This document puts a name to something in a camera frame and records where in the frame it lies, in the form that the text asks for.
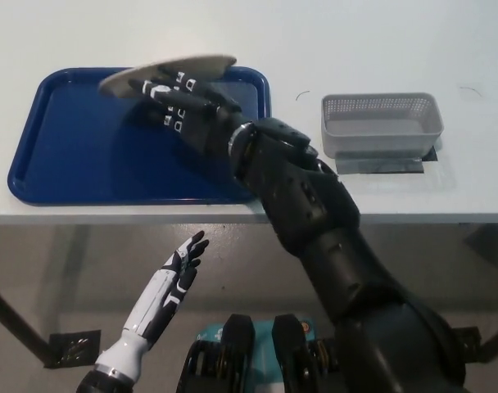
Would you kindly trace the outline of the white and black left hand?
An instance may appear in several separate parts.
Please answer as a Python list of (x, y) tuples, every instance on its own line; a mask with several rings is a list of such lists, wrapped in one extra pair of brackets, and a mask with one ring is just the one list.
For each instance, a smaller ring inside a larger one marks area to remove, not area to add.
[(136, 383), (143, 356), (168, 327), (197, 276), (200, 256), (209, 245), (199, 231), (180, 245), (152, 275), (124, 323), (120, 338), (97, 358), (95, 369)]

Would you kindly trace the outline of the black and white right hand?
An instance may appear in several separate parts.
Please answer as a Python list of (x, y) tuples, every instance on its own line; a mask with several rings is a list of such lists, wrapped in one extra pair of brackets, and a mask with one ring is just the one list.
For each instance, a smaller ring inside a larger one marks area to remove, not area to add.
[(130, 78), (135, 93), (154, 102), (165, 127), (173, 129), (205, 156), (227, 156), (235, 131), (251, 120), (241, 107), (209, 80), (160, 67), (150, 79)]

